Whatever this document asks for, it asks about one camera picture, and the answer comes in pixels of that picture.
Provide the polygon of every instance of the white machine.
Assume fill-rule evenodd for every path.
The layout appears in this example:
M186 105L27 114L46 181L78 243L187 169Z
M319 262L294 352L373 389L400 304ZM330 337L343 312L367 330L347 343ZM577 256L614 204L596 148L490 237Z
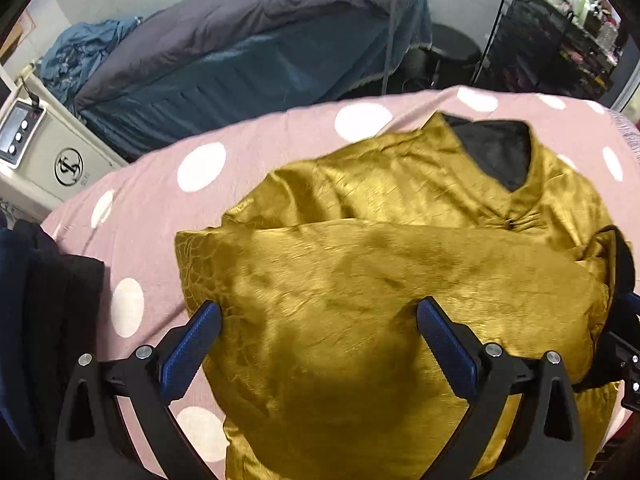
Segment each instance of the white machine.
M127 165L60 104L32 73L35 103L0 67L0 199L43 220L67 198Z

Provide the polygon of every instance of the pink polka dot fabric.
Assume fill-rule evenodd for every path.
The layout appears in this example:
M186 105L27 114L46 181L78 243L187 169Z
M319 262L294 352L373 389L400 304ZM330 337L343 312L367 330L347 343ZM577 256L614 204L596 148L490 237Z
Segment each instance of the pink polka dot fabric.
M296 108L150 153L108 174L45 220L43 228L64 251L106 263L98 357L123 358L187 321L176 232L220 225L223 212L288 162L316 158L383 131L416 129L436 110L530 123L544 144L594 183L637 254L640 164L614 117L599 104L456 87ZM171 409L203 460L224 478L224 413L202 370ZM130 403L123 402L122 410L143 463L161 474Z

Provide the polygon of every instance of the crumpled blue cloth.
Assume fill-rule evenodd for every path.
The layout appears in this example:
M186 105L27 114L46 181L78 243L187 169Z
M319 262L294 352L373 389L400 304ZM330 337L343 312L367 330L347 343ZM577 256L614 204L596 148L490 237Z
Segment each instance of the crumpled blue cloth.
M74 115L74 97L108 55L142 22L141 18L78 23L60 34L36 75Z

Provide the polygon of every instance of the white polka dot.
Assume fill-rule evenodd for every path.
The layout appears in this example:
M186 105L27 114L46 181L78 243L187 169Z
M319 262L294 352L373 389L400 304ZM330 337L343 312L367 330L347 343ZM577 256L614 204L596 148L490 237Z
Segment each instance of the white polka dot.
M568 156L558 155L558 158L562 160L566 165L570 166L571 168L574 168L575 170L575 164Z
M344 140L358 142L380 133L393 115L383 105L356 103L342 108L335 117L335 131Z
M222 422L213 413L199 406L190 406L184 408L175 420L201 459L205 462L225 459L229 441Z
M600 115L604 113L604 107L601 104L595 101L587 101L587 104L594 112L599 113Z
M604 157L604 161L607 163L607 168L609 168L609 172L612 174L613 178L618 182L622 182L622 166L620 166L620 161L616 154L613 153L613 150L609 146L603 148L602 156Z
M538 99L555 110L564 110L566 108L564 101L555 95L538 94Z
M94 212L91 214L91 227L93 229L104 223L104 221L109 217L112 204L113 189L110 189L100 197L98 203L94 207Z
M120 337L134 335L145 313L145 297L140 284L125 278L116 286L111 297L111 324Z
M493 112L498 107L498 99L495 97L465 86L458 90L458 99L476 112Z
M184 192L199 191L217 179L225 167L226 150L220 142L199 146L178 168L178 186Z

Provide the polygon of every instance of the control panel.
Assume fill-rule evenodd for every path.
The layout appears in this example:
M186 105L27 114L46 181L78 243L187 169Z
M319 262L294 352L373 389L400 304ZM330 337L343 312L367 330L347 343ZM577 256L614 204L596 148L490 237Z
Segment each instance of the control panel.
M0 159L17 168L45 111L29 102L16 100L0 124Z

